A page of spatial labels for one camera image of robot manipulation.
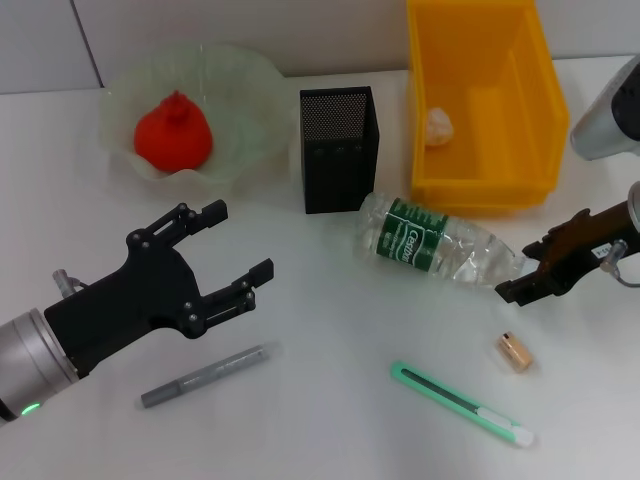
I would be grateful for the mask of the right gripper silver plug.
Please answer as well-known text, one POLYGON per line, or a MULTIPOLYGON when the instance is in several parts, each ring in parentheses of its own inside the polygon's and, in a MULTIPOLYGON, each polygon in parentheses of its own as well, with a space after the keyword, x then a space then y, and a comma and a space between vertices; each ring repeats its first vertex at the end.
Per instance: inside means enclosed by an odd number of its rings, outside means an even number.
POLYGON ((601 263, 603 270, 615 270, 618 262, 625 256, 628 245, 624 240, 616 240, 601 263))

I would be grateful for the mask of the clear green-label water bottle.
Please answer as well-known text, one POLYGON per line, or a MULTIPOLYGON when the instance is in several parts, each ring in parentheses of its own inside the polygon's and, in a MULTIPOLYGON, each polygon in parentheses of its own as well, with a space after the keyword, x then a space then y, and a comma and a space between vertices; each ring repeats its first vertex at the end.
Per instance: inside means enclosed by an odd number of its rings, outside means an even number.
POLYGON ((356 243, 367 254, 433 277, 491 289, 539 265, 469 220, 374 192, 359 209, 356 243))

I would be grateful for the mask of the grey marker pen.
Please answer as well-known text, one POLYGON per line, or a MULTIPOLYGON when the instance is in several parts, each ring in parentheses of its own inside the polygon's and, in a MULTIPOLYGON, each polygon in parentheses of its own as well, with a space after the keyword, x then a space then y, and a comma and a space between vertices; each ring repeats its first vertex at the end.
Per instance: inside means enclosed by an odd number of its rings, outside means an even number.
POLYGON ((173 379, 142 394, 141 406, 150 409, 258 365, 271 358, 274 347, 273 343, 257 345, 173 379))

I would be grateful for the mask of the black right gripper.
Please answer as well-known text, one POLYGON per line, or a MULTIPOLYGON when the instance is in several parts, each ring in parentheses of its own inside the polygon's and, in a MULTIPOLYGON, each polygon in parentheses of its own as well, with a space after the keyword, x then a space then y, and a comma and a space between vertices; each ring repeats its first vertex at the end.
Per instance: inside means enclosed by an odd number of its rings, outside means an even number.
POLYGON ((550 295, 564 295, 585 275, 599 269, 617 242, 633 254, 633 221, 627 201, 592 215, 589 209, 548 231, 547 239, 522 249, 530 259, 547 261, 547 275, 530 273, 495 287, 506 303, 528 305, 550 295))

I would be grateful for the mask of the small beige cork cylinder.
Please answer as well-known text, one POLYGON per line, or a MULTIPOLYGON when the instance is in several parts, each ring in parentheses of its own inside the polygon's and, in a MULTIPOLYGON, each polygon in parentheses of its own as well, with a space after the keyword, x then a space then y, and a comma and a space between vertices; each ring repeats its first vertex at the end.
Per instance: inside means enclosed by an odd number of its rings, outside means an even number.
POLYGON ((496 348, 516 373, 523 373, 534 363, 528 348, 510 331, 499 337, 496 348))

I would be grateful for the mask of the red funnel-shaped object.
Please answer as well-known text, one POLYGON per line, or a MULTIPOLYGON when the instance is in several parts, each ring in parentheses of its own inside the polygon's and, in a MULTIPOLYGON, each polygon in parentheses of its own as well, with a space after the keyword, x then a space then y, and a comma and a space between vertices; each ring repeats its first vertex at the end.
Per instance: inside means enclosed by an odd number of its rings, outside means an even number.
POLYGON ((175 173, 199 168, 212 153, 214 138, 201 109, 174 91, 138 121, 133 143, 151 166, 175 173))

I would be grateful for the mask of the left gripper silver plug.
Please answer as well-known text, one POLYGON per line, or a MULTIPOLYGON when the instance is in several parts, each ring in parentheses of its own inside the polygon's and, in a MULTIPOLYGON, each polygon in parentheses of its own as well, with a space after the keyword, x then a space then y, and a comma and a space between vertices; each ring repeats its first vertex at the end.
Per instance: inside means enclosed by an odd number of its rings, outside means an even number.
POLYGON ((52 277, 63 298, 75 294, 77 289, 82 287, 82 282, 69 276, 64 269, 54 271, 52 277))

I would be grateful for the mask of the black mesh pen holder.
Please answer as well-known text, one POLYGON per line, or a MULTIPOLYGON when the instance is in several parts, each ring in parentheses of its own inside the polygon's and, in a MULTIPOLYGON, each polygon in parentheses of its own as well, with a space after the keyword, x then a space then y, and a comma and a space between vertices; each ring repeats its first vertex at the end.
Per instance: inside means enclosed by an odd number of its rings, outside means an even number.
POLYGON ((372 89, 302 90, 299 98, 305 211, 357 211, 376 177, 379 128, 372 89))

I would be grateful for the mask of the green utility knife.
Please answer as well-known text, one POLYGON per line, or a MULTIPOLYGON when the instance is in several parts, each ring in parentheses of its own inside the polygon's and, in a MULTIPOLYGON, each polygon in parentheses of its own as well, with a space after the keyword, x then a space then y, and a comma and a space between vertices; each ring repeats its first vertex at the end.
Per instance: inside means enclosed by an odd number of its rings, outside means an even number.
POLYGON ((535 435, 526 427, 430 377, 405 362, 394 362, 391 377, 419 394, 470 420, 520 448, 530 447, 535 435))

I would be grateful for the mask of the gripper silver plug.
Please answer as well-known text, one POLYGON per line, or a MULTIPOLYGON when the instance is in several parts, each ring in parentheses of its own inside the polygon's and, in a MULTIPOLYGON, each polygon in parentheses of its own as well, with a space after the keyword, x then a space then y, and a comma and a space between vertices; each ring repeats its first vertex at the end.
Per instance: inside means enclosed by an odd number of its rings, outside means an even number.
POLYGON ((616 240, 601 263, 603 270, 615 270, 618 262, 625 256, 628 245, 624 240, 616 240))
POLYGON ((82 287, 82 282, 69 276, 64 269, 54 271, 52 277, 63 298, 75 294, 77 289, 82 287))

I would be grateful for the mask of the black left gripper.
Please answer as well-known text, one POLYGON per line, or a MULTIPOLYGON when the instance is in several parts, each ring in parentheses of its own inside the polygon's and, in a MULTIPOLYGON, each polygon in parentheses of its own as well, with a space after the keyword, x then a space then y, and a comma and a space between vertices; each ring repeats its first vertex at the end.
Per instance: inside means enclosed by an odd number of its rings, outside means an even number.
POLYGON ((44 311, 79 377, 156 329, 195 339, 256 308, 255 290, 274 278, 271 259, 201 298, 193 271, 174 249, 186 237, 227 219, 223 200, 200 212, 178 204, 127 237, 128 256, 118 270, 44 311))

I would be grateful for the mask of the yellow plastic bin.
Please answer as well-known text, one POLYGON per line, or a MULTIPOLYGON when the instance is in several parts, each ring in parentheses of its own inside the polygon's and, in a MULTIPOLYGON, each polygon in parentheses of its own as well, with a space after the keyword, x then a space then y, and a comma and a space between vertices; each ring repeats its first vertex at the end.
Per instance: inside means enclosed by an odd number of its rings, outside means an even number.
POLYGON ((555 190, 569 112, 534 0, 407 0, 410 197, 462 217, 542 204, 555 190), (425 145, 439 107, 454 136, 425 145))

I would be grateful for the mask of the white paper ball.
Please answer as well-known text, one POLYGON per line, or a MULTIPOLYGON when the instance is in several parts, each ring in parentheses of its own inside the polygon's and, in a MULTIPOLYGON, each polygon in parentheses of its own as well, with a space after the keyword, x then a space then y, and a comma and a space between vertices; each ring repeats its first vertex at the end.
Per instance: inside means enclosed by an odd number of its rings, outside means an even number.
POLYGON ((453 136, 454 127, 447 113, 439 107, 430 109, 427 112, 425 145, 442 146, 450 142, 453 136))

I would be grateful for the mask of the green glass fruit plate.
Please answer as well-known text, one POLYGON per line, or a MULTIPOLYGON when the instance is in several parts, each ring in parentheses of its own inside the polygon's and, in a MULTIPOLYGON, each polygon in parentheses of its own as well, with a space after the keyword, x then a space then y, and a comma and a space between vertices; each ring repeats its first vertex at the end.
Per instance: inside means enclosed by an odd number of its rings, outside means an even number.
POLYGON ((166 189, 222 188, 284 153, 294 127, 295 94, 266 57, 231 45, 174 47, 118 75, 100 100, 99 138, 113 159, 166 189), (213 150, 196 170, 165 173, 134 150, 138 121, 178 91, 198 106, 213 150))

